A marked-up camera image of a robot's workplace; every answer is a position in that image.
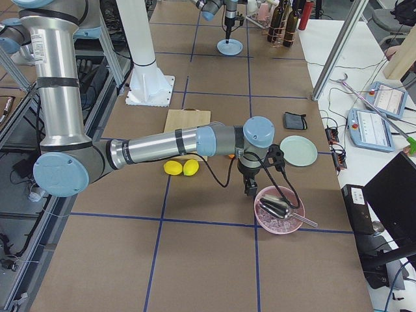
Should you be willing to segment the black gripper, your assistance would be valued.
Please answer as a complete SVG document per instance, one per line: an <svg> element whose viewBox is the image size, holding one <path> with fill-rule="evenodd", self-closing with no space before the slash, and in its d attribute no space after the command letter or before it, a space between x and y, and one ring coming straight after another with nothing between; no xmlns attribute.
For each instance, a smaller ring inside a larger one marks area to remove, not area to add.
<svg viewBox="0 0 416 312"><path fill-rule="evenodd" d="M233 26L235 25L235 18L224 18L224 25L226 27L226 42L229 42L231 31Z"/></svg>
<svg viewBox="0 0 416 312"><path fill-rule="evenodd" d="M262 159L252 151L246 151L238 159L237 168L243 176L244 193L247 196L256 196L257 183L255 176L262 168Z"/></svg>

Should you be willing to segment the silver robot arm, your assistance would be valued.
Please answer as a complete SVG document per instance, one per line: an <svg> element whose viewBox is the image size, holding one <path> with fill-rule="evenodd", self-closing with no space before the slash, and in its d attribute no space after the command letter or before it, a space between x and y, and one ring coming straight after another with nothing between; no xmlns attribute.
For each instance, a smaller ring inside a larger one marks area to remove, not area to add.
<svg viewBox="0 0 416 312"><path fill-rule="evenodd" d="M262 116L242 126L210 123L132 140L94 142L84 129L74 38L77 31L99 25L99 3L18 1L18 6L19 18L31 36L45 123L33 174L50 195L70 197L126 165L189 153L232 154L252 173L263 164L275 129Z"/></svg>
<svg viewBox="0 0 416 312"><path fill-rule="evenodd" d="M201 11L203 18L207 21L211 21L215 14L221 9L224 9L224 22L225 22L225 43L229 43L232 33L232 27L235 25L235 21L239 20L240 25L244 23L244 17L237 12L238 4L247 5L247 1L243 0L193 0L196 8Z"/></svg>

